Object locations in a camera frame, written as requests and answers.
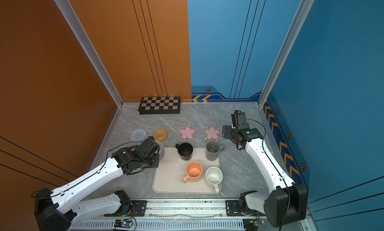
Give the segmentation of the purple mug white inside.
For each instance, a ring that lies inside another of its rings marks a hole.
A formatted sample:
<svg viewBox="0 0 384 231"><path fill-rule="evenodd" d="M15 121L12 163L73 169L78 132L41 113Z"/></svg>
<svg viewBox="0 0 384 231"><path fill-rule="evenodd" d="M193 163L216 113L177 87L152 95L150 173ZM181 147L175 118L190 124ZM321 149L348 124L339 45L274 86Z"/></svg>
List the purple mug white inside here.
<svg viewBox="0 0 384 231"><path fill-rule="evenodd" d="M157 141L157 144L159 145L160 149L159 149L159 160L162 160L165 156L165 153L164 153L164 145L162 142L160 141Z"/></svg>

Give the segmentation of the blue woven round coaster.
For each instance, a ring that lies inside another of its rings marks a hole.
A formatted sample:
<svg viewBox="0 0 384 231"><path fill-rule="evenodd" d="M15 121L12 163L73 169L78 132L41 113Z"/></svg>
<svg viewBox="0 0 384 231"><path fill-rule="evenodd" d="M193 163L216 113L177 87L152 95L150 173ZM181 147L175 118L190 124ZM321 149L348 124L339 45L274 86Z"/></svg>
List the blue woven round coaster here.
<svg viewBox="0 0 384 231"><path fill-rule="evenodd" d="M132 142L141 142L147 138L147 132L144 129L135 130L131 135Z"/></svg>

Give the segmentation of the tan rattan round coaster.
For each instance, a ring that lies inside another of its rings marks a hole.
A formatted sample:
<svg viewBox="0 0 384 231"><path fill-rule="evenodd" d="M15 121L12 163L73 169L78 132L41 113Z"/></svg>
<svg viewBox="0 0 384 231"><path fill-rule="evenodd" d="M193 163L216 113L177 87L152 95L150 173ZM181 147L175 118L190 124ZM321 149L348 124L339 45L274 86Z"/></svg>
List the tan rattan round coaster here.
<svg viewBox="0 0 384 231"><path fill-rule="evenodd" d="M164 142L168 139L168 132L165 129L158 129L153 133L155 141Z"/></svg>

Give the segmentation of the pink flower coaster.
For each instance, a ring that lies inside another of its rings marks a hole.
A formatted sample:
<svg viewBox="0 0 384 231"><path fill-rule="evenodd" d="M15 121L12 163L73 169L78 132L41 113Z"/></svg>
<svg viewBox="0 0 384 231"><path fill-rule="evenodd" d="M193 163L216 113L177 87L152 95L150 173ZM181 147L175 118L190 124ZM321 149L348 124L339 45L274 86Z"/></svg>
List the pink flower coaster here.
<svg viewBox="0 0 384 231"><path fill-rule="evenodd" d="M211 124L208 127L202 129L202 134L205 141L219 142L222 139L223 131L221 128Z"/></svg>
<svg viewBox="0 0 384 231"><path fill-rule="evenodd" d="M193 142L196 140L196 136L199 130L193 127L191 124L187 124L178 129L179 141Z"/></svg>

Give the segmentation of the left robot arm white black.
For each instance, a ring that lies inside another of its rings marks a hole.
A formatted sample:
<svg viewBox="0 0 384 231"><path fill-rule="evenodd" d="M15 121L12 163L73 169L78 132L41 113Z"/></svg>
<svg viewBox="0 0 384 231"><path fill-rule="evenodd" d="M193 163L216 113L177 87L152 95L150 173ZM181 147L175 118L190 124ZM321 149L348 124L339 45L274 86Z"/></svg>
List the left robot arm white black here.
<svg viewBox="0 0 384 231"><path fill-rule="evenodd" d="M44 188L35 195L35 217L41 231L66 231L71 225L101 215L133 215L133 204L125 191L99 199L84 197L123 175L134 175L159 166L158 143L151 139L124 147L78 179L54 190Z"/></svg>

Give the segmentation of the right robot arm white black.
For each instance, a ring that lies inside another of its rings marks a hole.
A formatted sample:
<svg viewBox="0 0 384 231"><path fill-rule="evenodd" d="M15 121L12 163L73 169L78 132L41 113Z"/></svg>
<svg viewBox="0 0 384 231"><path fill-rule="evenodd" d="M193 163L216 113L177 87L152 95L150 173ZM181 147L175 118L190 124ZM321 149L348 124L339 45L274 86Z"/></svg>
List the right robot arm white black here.
<svg viewBox="0 0 384 231"><path fill-rule="evenodd" d="M275 160L265 145L262 134L256 128L244 124L240 127L223 126L222 137L233 139L240 144L261 171L268 189L267 198L260 197L256 191L240 195L240 212L250 216L255 212L266 215L275 228L304 220L307 216L308 190L305 185L296 184Z"/></svg>

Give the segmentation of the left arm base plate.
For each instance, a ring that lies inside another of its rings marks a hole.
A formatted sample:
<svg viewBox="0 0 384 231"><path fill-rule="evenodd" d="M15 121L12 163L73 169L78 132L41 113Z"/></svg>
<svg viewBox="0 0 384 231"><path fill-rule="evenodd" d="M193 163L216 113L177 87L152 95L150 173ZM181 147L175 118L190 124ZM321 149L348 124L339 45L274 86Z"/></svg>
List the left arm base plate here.
<svg viewBox="0 0 384 231"><path fill-rule="evenodd" d="M125 202L113 214L105 214L104 217L143 217L146 212L147 201L138 200Z"/></svg>

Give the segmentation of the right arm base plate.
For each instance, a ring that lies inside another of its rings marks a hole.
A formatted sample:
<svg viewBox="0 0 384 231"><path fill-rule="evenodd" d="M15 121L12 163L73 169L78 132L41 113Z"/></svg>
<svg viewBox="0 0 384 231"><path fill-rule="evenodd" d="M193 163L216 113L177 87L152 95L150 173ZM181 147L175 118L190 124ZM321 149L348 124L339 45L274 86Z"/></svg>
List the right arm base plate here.
<svg viewBox="0 0 384 231"><path fill-rule="evenodd" d="M265 216L263 213L251 210L250 214L245 214L241 211L238 200L226 200L226 214L228 217L258 217Z"/></svg>

